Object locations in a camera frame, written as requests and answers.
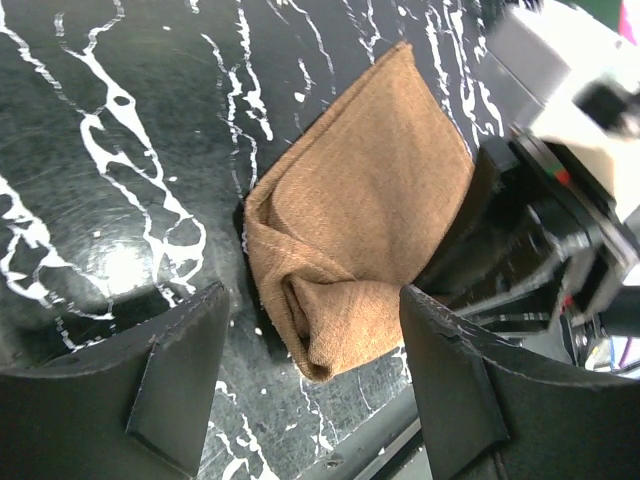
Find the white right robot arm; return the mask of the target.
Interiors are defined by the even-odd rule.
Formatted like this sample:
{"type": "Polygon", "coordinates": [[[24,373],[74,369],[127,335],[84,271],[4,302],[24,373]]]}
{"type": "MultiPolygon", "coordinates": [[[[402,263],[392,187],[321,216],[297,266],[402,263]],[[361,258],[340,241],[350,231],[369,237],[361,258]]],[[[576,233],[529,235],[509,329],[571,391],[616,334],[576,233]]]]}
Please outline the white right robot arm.
{"type": "Polygon", "coordinates": [[[586,361],[639,333],[639,50],[555,1],[487,48],[513,133],[400,294],[431,475],[635,479],[639,383],[586,361]]]}

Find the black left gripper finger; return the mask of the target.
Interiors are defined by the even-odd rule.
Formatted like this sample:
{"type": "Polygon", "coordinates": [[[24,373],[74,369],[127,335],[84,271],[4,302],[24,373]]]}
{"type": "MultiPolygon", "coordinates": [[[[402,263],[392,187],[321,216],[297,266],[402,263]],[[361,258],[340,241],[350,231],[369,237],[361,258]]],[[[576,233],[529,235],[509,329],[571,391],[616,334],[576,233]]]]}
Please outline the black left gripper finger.
{"type": "Polygon", "coordinates": [[[95,346],[3,370],[2,477],[196,477],[229,308],[215,283],[95,346]]]}

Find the brown fabric napkin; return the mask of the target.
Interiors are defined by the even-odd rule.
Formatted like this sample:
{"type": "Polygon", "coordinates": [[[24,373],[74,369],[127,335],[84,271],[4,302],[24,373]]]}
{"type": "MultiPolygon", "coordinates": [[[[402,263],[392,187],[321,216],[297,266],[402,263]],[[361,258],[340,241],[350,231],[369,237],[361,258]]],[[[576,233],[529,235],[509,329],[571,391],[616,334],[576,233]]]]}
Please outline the brown fabric napkin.
{"type": "Polygon", "coordinates": [[[400,289],[429,263],[472,171],[403,42],[263,176],[245,202],[249,265],[305,377],[327,381],[401,343],[400,289]]]}

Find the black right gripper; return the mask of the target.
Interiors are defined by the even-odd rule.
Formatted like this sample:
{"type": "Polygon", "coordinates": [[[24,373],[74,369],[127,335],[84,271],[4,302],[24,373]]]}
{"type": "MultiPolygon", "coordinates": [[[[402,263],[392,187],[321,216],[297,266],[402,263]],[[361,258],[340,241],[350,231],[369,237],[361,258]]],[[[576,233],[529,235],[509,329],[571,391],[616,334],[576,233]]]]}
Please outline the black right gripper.
{"type": "MultiPolygon", "coordinates": [[[[521,334],[524,313],[639,333],[639,217],[586,156],[523,134],[486,140],[463,203],[415,285],[521,334]]],[[[400,321],[435,479],[636,479],[639,383],[567,365],[457,316],[413,286],[400,321]]]]}

